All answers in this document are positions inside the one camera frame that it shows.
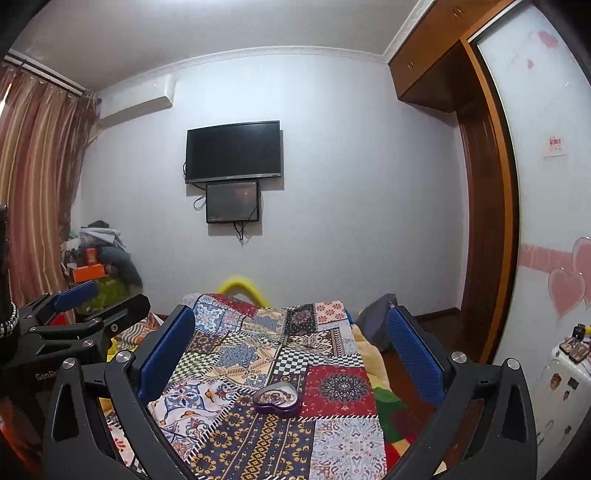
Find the colorful bed sheet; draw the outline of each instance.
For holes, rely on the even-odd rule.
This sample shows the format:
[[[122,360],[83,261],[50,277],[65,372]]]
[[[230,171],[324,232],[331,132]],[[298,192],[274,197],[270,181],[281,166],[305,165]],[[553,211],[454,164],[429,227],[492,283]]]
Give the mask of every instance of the colorful bed sheet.
[[[216,294],[184,302],[195,332],[148,410],[197,478],[384,477],[388,441],[342,302],[282,310]],[[300,416],[256,413],[252,394],[282,380],[300,392]],[[126,464],[141,471],[114,413],[107,421]]]

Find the curtain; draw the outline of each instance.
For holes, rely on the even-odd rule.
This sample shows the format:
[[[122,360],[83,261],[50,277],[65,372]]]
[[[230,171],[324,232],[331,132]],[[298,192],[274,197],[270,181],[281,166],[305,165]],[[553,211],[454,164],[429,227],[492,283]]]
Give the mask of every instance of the curtain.
[[[67,288],[60,244],[82,169],[96,96],[79,98],[11,64],[0,64],[0,203],[8,205],[12,301],[19,307]]]

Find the white suitcase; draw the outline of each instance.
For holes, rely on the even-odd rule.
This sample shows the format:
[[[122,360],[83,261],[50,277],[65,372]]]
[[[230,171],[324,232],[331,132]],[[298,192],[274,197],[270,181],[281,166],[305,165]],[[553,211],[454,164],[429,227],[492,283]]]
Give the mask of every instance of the white suitcase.
[[[591,363],[573,363],[556,346],[531,394],[538,443],[538,480],[562,455],[591,407]]]

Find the pink stripe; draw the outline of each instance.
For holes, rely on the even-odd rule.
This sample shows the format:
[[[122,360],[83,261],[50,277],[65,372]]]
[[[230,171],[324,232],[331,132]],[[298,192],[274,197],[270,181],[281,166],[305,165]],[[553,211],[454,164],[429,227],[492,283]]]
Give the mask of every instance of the pink stripe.
[[[550,273],[555,268],[564,268],[565,272],[570,274],[573,271],[573,254],[572,252],[521,244],[517,264],[520,267],[533,268],[546,273]]]

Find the pink heart decal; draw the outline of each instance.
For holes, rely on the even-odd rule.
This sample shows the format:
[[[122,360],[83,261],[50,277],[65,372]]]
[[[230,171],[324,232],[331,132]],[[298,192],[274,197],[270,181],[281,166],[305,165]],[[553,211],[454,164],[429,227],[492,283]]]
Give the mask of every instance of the pink heart decal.
[[[573,247],[573,271],[581,273],[587,285],[591,285],[591,239],[579,238]],[[591,306],[591,288],[585,291],[585,306]]]
[[[548,277],[548,290],[560,319],[583,300],[585,279],[581,273],[568,274],[564,268],[555,268]]]

